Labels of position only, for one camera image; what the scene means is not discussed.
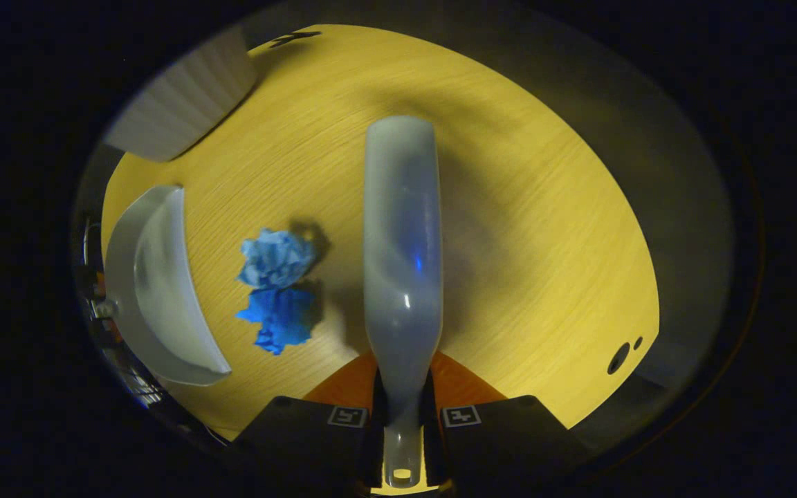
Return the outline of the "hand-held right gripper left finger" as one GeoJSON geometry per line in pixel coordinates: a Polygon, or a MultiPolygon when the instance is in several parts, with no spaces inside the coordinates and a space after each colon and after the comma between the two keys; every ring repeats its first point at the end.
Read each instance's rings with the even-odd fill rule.
{"type": "Polygon", "coordinates": [[[369,495],[382,485],[382,389],[364,353],[301,399],[274,397],[230,444],[252,495],[369,495]]]}

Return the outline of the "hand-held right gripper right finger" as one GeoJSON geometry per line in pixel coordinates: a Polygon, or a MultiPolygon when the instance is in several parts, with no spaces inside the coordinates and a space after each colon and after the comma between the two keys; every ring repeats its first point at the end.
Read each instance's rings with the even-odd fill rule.
{"type": "Polygon", "coordinates": [[[588,461],[588,448],[537,397],[506,397],[434,355],[430,485],[440,495],[555,495],[588,461]]]}

